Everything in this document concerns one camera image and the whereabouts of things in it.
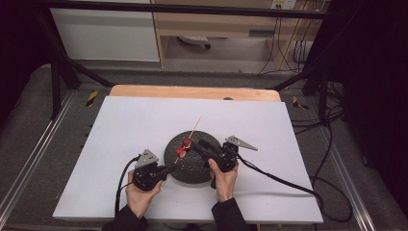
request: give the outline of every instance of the floor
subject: floor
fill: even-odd
[[[259,39],[230,39],[210,38],[212,48],[185,44],[183,41],[172,38],[167,53],[165,67],[155,65],[134,65],[122,70],[109,70],[97,67],[95,72],[109,80],[123,84],[150,84],[150,85],[179,85],[205,87],[231,87],[264,89],[280,83],[297,70],[296,63],[288,60],[293,70],[271,72],[259,75],[268,61],[268,49],[263,40]],[[275,71],[273,62],[267,64],[262,71]],[[5,198],[18,172],[23,168],[31,151],[40,139],[42,132],[49,123],[51,115],[49,71],[39,69],[32,77],[29,85],[22,94],[21,103],[10,115],[7,124],[0,133],[0,161],[2,165],[2,184],[0,198]],[[81,77],[84,85],[75,92],[73,103],[68,110],[59,132],[54,135],[37,169],[27,182],[26,189],[21,193],[14,205],[14,210],[8,214],[9,219],[3,230],[99,230],[100,222],[96,223],[69,223],[51,218],[58,194],[64,189],[70,171],[80,155],[81,145],[86,141],[89,126],[97,116],[103,97],[109,93],[108,89],[95,85],[86,77]],[[300,81],[289,89],[283,90],[281,96],[287,103],[291,119],[313,119],[312,110],[304,110],[293,106],[293,97],[297,96],[301,105],[312,106],[316,102],[314,97],[303,97]],[[85,103],[89,94],[99,89],[99,96],[92,108],[86,108]],[[400,212],[393,198],[388,193],[376,170],[365,167],[362,156],[346,126],[346,121],[338,120],[333,123],[334,147],[344,160],[349,174],[360,193],[375,230],[408,230],[408,220]],[[309,174],[314,174],[327,143],[323,133],[313,129],[296,136],[305,166]],[[334,168],[332,160],[324,165],[321,176],[330,179],[333,184],[342,187],[342,183]],[[346,204],[337,192],[323,185],[316,187],[317,192],[325,195],[327,213],[335,217],[346,216]],[[184,224],[152,224],[149,230],[181,229]],[[356,218],[345,223],[338,223],[327,218],[319,230],[360,230]],[[213,225],[202,227],[202,230],[214,230]],[[262,230],[313,230],[312,226],[263,224]]]

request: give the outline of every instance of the round black platform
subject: round black platform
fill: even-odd
[[[174,137],[167,145],[165,151],[165,164],[173,164],[177,159],[176,150],[181,146],[183,138],[190,135],[191,131],[184,132]],[[198,142],[202,139],[212,145],[220,146],[219,142],[211,135],[194,131],[191,139]],[[189,151],[184,158],[178,160],[175,171],[170,173],[177,180],[187,184],[201,184],[211,180],[210,169],[204,167],[204,161],[195,151]]]

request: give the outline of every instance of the metal rail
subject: metal rail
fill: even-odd
[[[307,101],[308,101],[308,105],[310,106],[313,115],[316,118],[319,118],[318,106],[315,100],[311,100],[310,98],[307,98]],[[320,126],[319,129],[324,137],[324,141],[328,145],[329,140],[330,140],[330,134],[329,134],[328,129],[323,126]],[[375,226],[371,220],[370,214],[367,211],[366,206],[363,202],[363,199],[358,193],[358,190],[356,186],[354,185],[354,182],[350,174],[348,173],[347,167],[345,166],[342,160],[342,157],[336,147],[336,144],[333,142],[332,142],[331,151],[330,151],[330,159],[340,179],[340,182],[342,183],[344,193],[347,195],[348,199],[351,202],[351,205],[353,207],[354,216],[357,220],[357,223],[360,226],[360,229],[363,231],[374,231]]]
[[[58,127],[60,126],[71,102],[75,90],[72,90],[67,94],[63,101],[63,106],[60,113],[54,120],[51,120],[39,139],[36,147],[28,158],[23,169],[18,174],[15,179],[12,187],[7,192],[5,198],[0,204],[0,230],[6,224],[9,215],[12,213],[12,210],[17,203],[19,197],[22,195],[25,187],[27,186],[33,172],[36,170],[36,167],[41,160],[42,155],[44,154],[48,144],[51,142],[54,134],[56,133]]]

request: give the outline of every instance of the person's left hand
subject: person's left hand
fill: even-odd
[[[133,180],[133,172],[134,170],[128,172],[128,184]],[[159,181],[156,187],[149,192],[140,190],[135,184],[130,184],[126,187],[127,203],[136,217],[142,218],[144,216],[153,197],[160,192],[162,184],[163,181]]]

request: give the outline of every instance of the tripod leg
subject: tripod leg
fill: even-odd
[[[99,84],[105,86],[105,87],[113,87],[115,84],[105,80],[104,78],[100,77],[99,75],[93,73],[92,71],[88,70],[84,66],[77,64],[75,61],[71,60],[69,57],[65,57],[68,62],[73,66],[76,70],[80,71],[81,73],[87,75],[90,77],[92,80],[98,82]]]
[[[64,79],[66,86],[69,89],[78,89],[81,85],[78,77],[76,76],[75,72],[68,65],[66,59],[64,58],[63,54],[65,53],[64,49],[61,47],[59,40],[56,38],[53,30],[51,29],[47,19],[44,16],[44,12],[42,8],[33,7],[32,14],[36,19],[38,24],[34,24],[35,26],[39,26],[42,30],[43,34],[45,35],[48,43],[49,43],[49,50],[48,53],[50,58],[57,62],[59,65],[59,72]]]

